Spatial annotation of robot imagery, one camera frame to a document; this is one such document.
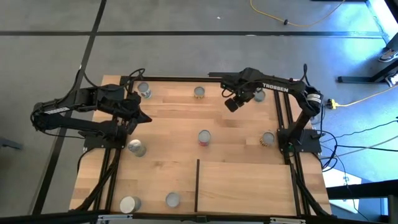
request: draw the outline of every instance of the wooden tabletop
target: wooden tabletop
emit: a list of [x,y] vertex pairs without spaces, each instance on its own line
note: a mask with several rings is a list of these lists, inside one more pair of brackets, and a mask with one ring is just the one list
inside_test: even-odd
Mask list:
[[[105,75],[102,85],[119,84],[120,76]],[[139,82],[134,82],[136,90]],[[142,99],[141,110],[153,121],[139,124],[127,141],[139,139],[147,148],[143,157],[123,149],[112,201],[112,212],[120,212],[125,196],[142,201],[140,213],[194,214],[197,159],[201,161],[198,213],[295,215],[289,167],[277,147],[261,146],[264,132],[276,137],[278,119],[274,92],[231,113],[224,105],[219,83],[148,82],[152,97]],[[193,89],[202,86],[202,99]],[[294,119],[301,109],[291,97]],[[284,122],[287,117],[281,95]],[[111,119],[96,111],[93,121]],[[209,130],[209,146],[198,144],[198,133]],[[305,183],[317,202],[331,213],[322,170],[311,154],[301,153]],[[98,182],[104,149],[94,149],[81,160],[70,208],[79,206]],[[106,185],[100,208],[104,208]],[[180,195],[180,205],[169,208],[165,197]]]

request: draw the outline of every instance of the gray floor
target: gray floor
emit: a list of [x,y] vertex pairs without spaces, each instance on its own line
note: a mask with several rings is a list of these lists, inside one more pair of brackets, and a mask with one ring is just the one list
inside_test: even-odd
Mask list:
[[[337,2],[253,0],[261,10],[301,24],[321,18]],[[0,1],[0,30],[91,30],[100,1]],[[324,22],[309,28],[283,26],[256,14],[249,1],[108,1],[100,30],[273,30],[377,32],[363,2],[344,3]],[[0,136],[21,142],[21,151],[0,149],[0,217],[29,213],[53,138],[35,132],[29,115],[36,102],[63,96],[70,88],[87,37],[0,37]],[[235,72],[254,67],[284,78],[302,75],[308,64],[310,83],[337,102],[349,103],[385,89],[384,85],[337,84],[340,75],[371,76],[379,63],[382,39],[344,37],[97,37],[87,66],[95,83],[102,76],[127,75],[145,67],[146,75],[205,77],[208,72]],[[363,103],[328,110],[323,128],[340,135],[395,119],[397,90]],[[75,114],[90,119],[92,114]],[[397,124],[340,144],[368,146],[396,135]],[[394,149],[398,141],[383,147]],[[331,147],[332,141],[325,146]],[[43,212],[68,209],[82,141],[63,145]],[[344,153],[348,149],[339,148]],[[341,158],[347,172],[371,181],[397,179],[393,152],[362,151]]]

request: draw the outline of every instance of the metal stand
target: metal stand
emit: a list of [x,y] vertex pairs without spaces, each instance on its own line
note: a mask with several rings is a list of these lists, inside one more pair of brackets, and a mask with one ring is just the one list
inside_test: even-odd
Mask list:
[[[175,78],[175,77],[146,77],[146,81],[171,81],[171,82],[219,82],[219,78]],[[275,102],[276,102],[276,110],[278,114],[278,121],[279,121],[279,129],[282,130],[284,129],[284,121],[282,117],[282,110],[281,110],[281,105],[280,105],[280,99],[279,99],[279,93],[277,91],[274,91],[274,96],[275,96]],[[289,122],[289,128],[285,129],[286,130],[286,135],[284,136],[296,136],[299,134],[297,130],[301,129],[302,125],[308,122],[309,118],[306,117],[299,117],[299,119],[296,122],[293,122],[293,117],[291,116],[291,108],[290,108],[290,103],[289,103],[289,97],[287,95],[284,95],[285,98],[285,106],[287,108],[287,113],[288,113],[288,122]],[[300,153],[295,151],[295,159],[296,164],[300,165],[301,161],[300,160]],[[108,164],[109,157],[110,157],[110,148],[106,149],[106,153],[104,155],[104,161],[103,161],[103,167],[101,169],[101,177],[104,177],[105,173],[104,170],[106,170],[106,164]],[[290,162],[290,157],[289,154],[284,151],[283,152],[284,159],[288,160]],[[118,169],[118,161],[120,159],[120,149],[117,149],[116,155],[114,158],[114,165],[116,166],[116,172]],[[40,214],[40,215],[28,215],[28,216],[23,216],[23,217],[6,217],[6,218],[0,218],[0,224],[2,223],[20,223],[20,224],[41,224],[41,223],[94,223],[96,221],[104,221],[107,222],[109,220],[129,220],[129,219],[151,219],[151,220],[190,220],[193,222],[198,222],[198,223],[204,223],[204,222],[210,222],[210,221],[235,221],[235,222],[264,222],[264,223],[307,223],[307,224],[316,224],[316,223],[323,223],[323,224],[359,224],[359,223],[371,223],[371,222],[361,222],[361,221],[354,221],[354,220],[344,220],[336,217],[331,217],[331,216],[313,216],[310,214],[310,208],[309,208],[309,203],[311,201],[308,201],[306,197],[303,197],[303,211],[304,213],[301,213],[300,211],[300,200],[299,200],[299,192],[298,192],[298,187],[299,185],[305,186],[304,178],[303,178],[303,173],[302,173],[302,167],[297,166],[295,169],[294,165],[290,162],[290,171],[292,174],[292,185],[293,185],[293,193],[294,193],[294,199],[295,199],[295,205],[296,205],[296,212],[297,216],[291,216],[291,217],[280,217],[280,216],[252,216],[252,215],[201,215],[201,214],[191,214],[191,215],[172,215],[172,214],[146,214],[146,213],[135,213],[135,214],[117,214],[113,215],[110,213],[110,206],[112,202],[112,195],[114,191],[114,186],[116,184],[116,172],[114,172],[113,176],[110,178],[109,181],[109,190],[106,196],[106,207],[105,210],[99,210],[99,201],[100,197],[96,197],[95,201],[95,206],[93,208],[93,211],[85,211],[85,210],[72,210],[69,212],[65,213],[54,213],[54,214]]]
[[329,199],[380,198],[389,195],[398,196],[398,180],[387,180],[368,184],[328,187]]
[[304,129],[310,121],[310,117],[301,112],[296,122],[293,122],[288,129],[278,129],[278,142],[280,150],[287,152],[321,152],[319,139],[316,130]]
[[395,60],[386,68],[382,69],[380,72],[377,72],[372,77],[338,77],[337,81],[340,83],[369,83],[369,84],[384,84],[386,83],[384,79],[388,75],[392,75],[395,68],[398,67],[398,60]]
[[11,147],[13,149],[22,149],[22,145],[14,141],[0,137],[0,147]]

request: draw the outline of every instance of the yellow cable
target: yellow cable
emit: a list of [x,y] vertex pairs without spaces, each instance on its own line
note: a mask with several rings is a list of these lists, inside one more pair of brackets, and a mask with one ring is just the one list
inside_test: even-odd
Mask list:
[[[335,7],[334,10],[330,11],[325,17],[323,17],[322,19],[320,19],[320,20],[318,20],[318,21],[316,21],[316,22],[314,22],[314,23],[312,23],[312,24],[309,24],[309,25],[300,25],[300,24],[294,24],[293,22],[289,22],[289,21],[288,21],[287,23],[290,24],[290,25],[292,25],[292,26],[295,26],[295,27],[310,27],[310,26],[314,26],[315,24],[318,24],[318,23],[321,22],[322,20],[324,20],[324,19],[326,19],[327,17],[329,17],[332,13],[334,13],[345,1],[346,1],[346,0],[342,0],[342,1],[340,2],[340,4],[339,4],[337,7]],[[281,22],[285,22],[285,20],[283,20],[283,19],[281,19],[281,18],[279,18],[279,17],[276,17],[276,16],[273,16],[273,15],[267,14],[267,13],[265,13],[265,12],[262,12],[262,11],[256,9],[256,8],[253,6],[252,0],[250,0],[250,6],[251,6],[251,8],[252,8],[254,11],[256,11],[256,12],[262,14],[262,15],[271,17],[271,18],[276,19],[276,20],[281,21]]]
[[351,106],[351,105],[354,105],[354,104],[356,104],[356,103],[359,103],[359,102],[362,102],[362,101],[364,101],[364,100],[367,100],[367,99],[369,99],[369,98],[372,98],[372,97],[374,97],[374,96],[380,95],[381,93],[385,93],[385,92],[387,92],[387,91],[389,91],[389,90],[391,90],[391,89],[393,89],[393,88],[395,88],[395,87],[397,87],[397,86],[398,86],[398,85],[394,85],[393,87],[390,87],[390,88],[388,88],[388,89],[386,89],[386,90],[383,90],[383,91],[381,91],[381,92],[379,92],[379,93],[375,93],[375,94],[373,94],[373,95],[371,95],[371,96],[368,96],[368,97],[363,98],[362,100],[358,100],[358,101],[349,103],[349,104],[347,104],[347,105],[339,105],[338,103],[336,103],[336,106],[340,106],[340,107]]

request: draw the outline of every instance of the can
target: can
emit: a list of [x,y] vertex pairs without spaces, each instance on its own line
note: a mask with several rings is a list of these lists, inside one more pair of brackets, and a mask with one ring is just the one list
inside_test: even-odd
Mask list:
[[141,96],[145,99],[148,99],[152,96],[152,92],[149,89],[149,85],[146,82],[142,82],[138,85],[138,91],[141,94]]
[[170,192],[167,196],[166,196],[166,204],[170,207],[170,208],[175,208],[180,204],[180,195],[178,193],[175,192]]
[[266,93],[264,91],[254,93],[254,101],[256,102],[263,102],[265,98],[266,98]]
[[262,146],[271,146],[274,143],[274,141],[275,141],[275,136],[270,132],[264,133],[260,138],[260,144]]
[[199,132],[198,135],[198,140],[199,140],[199,145],[201,146],[208,146],[210,142],[211,134],[207,130],[202,130]]
[[120,211],[127,214],[136,212],[141,208],[141,199],[139,197],[127,196],[120,201]]
[[131,140],[127,147],[137,157],[144,156],[147,152],[147,148],[143,146],[141,141],[138,139]]
[[193,95],[198,99],[202,99],[205,97],[205,89],[202,86],[198,86],[193,90]]

